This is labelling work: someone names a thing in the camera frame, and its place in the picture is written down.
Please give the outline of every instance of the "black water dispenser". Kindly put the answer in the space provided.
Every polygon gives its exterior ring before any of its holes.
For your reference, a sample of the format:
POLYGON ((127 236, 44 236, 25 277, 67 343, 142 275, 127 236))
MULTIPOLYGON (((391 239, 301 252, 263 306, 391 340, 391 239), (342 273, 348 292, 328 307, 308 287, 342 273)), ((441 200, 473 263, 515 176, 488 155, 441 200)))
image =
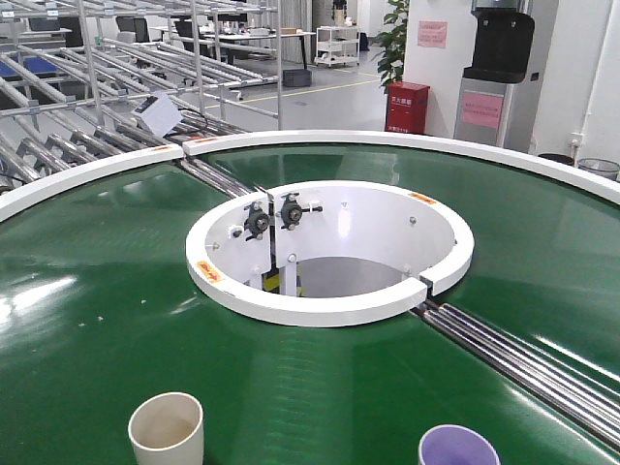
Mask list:
POLYGON ((454 138, 528 152, 558 0, 474 0, 454 138))

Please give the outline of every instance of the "paper cup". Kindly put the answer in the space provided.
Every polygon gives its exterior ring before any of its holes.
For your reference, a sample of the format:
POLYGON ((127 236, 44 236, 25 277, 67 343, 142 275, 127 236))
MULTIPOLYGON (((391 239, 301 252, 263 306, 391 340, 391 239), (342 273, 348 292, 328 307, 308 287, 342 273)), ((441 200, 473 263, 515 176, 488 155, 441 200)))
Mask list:
POLYGON ((202 406, 190 394, 151 397, 136 409, 127 432, 139 465, 202 465, 202 406))
POLYGON ((440 424, 419 441, 419 465, 500 465, 491 444, 476 431, 457 424, 440 424))

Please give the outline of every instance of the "wire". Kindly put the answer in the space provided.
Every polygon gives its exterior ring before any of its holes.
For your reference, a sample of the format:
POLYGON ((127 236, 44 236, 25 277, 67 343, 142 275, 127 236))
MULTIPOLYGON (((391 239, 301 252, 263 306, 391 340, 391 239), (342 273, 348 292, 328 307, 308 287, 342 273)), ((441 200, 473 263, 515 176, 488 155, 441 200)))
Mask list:
POLYGON ((23 179, 19 179, 18 177, 15 177, 15 176, 10 176, 10 175, 5 174, 3 172, 0 172, 0 176, 8 177, 9 179, 12 179, 13 181, 17 181, 17 182, 20 182, 22 184, 26 184, 26 181, 24 181, 23 179))
POLYGON ((180 108, 179 110, 180 111, 189 111, 191 113, 198 114, 202 119, 204 119, 204 126, 202 126, 201 128, 198 128, 198 129, 192 129, 190 131, 176 131, 174 133, 166 134, 166 139, 167 138, 173 138, 175 136, 189 136, 191 134, 199 133, 200 131, 205 131, 207 129, 209 120, 202 113, 200 113, 199 111, 196 111, 195 109, 192 109, 192 108, 180 108))

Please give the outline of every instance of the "orange label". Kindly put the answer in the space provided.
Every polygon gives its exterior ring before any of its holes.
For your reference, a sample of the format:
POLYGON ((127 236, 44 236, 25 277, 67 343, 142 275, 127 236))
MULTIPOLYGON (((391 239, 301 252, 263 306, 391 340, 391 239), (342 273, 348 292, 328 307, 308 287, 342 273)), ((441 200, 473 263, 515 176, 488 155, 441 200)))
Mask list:
POLYGON ((198 262, 196 264, 202 270, 202 272, 204 273, 204 276, 206 277, 206 280, 209 283, 215 284, 215 283, 219 283, 220 281, 222 281, 222 279, 223 279, 222 275, 215 268, 215 266, 213 266, 211 263, 208 263, 208 262, 198 262))
POLYGON ((418 192, 412 192, 409 196, 413 197, 414 199, 418 199, 419 201, 423 201, 424 203, 428 203, 429 205, 437 203, 435 199, 431 199, 430 197, 427 197, 426 195, 420 194, 418 192))
POLYGON ((172 145, 162 145, 162 146, 159 146, 159 147, 151 148, 151 152, 158 152, 160 150, 168 150, 169 148, 172 148, 172 145))
POLYGON ((218 138, 203 138, 203 139, 193 139, 192 142, 209 142, 212 140, 217 140, 218 138))

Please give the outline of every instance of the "circular conveyor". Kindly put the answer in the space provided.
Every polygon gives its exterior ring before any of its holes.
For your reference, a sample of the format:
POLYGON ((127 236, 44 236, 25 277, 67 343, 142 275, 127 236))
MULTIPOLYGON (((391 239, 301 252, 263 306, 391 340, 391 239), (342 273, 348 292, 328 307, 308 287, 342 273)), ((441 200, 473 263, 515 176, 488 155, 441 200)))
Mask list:
MULTIPOLYGON (((289 132, 186 143, 265 189, 363 180, 415 190, 471 228, 471 267, 432 298, 618 401, 620 189, 467 142, 289 132)), ((438 423, 502 462, 612 464, 617 451, 412 313, 309 328, 238 315, 186 265, 188 231, 228 198, 145 149, 0 197, 0 462, 133 463, 130 414, 163 391, 205 410, 207 464, 406 464, 438 423)))

